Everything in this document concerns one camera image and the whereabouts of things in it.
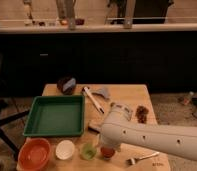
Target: black cabinet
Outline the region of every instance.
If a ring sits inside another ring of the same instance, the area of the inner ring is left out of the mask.
[[[13,95],[41,95],[68,75],[78,83],[197,91],[197,31],[0,35],[0,52]]]

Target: orange bowl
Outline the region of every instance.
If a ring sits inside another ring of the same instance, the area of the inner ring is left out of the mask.
[[[19,166],[25,171],[42,170],[49,160],[50,149],[50,143],[45,138],[30,139],[19,151]]]

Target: handle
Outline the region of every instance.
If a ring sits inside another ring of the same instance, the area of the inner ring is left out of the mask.
[[[159,154],[160,154],[159,152],[154,152],[154,153],[152,153],[152,154],[150,154],[150,155],[143,156],[143,157],[139,157],[139,159],[140,159],[140,160],[148,159],[148,158],[150,158],[150,157],[155,157],[155,156],[157,156],[157,155],[159,155]]]

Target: table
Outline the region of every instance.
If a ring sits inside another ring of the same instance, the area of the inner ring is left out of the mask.
[[[147,115],[147,123],[157,124],[156,117],[153,111],[151,100],[147,87],[145,85],[99,85],[99,84],[79,84],[75,89],[75,94],[80,94],[83,86],[88,86],[92,90],[97,90],[102,86],[108,88],[110,93],[110,100],[106,101],[100,96],[95,96],[98,102],[101,104],[105,111],[105,115],[110,109],[111,102],[122,102],[129,105],[133,109],[133,116],[131,122],[136,123],[137,118],[135,117],[135,111],[139,105],[143,105],[149,109],[149,114]],[[56,84],[45,85],[43,96],[59,96],[62,95],[57,89]],[[131,157],[139,157],[147,154],[151,154],[152,150],[137,147],[128,144],[121,145],[121,152],[116,152],[116,154],[111,158],[111,160],[104,160],[101,155],[99,148],[97,149],[96,156],[91,160],[83,160],[79,155],[79,150],[81,145],[85,142],[93,142],[94,144],[98,141],[98,134],[88,130],[88,123],[91,119],[102,120],[104,116],[101,116],[97,109],[92,104],[91,100],[85,98],[85,130],[84,134],[80,137],[70,137],[70,138],[48,138],[52,146],[52,152],[50,156],[49,163],[45,170],[52,171],[169,171],[170,166],[168,162],[167,155],[160,153],[159,156],[143,160],[136,165],[127,167],[125,160]],[[56,145],[63,139],[69,139],[73,141],[76,145],[76,151],[73,158],[69,161],[61,161],[55,157]]]

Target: bottle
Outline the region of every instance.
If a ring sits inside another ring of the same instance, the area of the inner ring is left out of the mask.
[[[185,97],[183,97],[183,100],[181,101],[181,104],[188,105],[190,101],[192,100],[192,97],[194,95],[194,92],[190,91],[189,94]]]

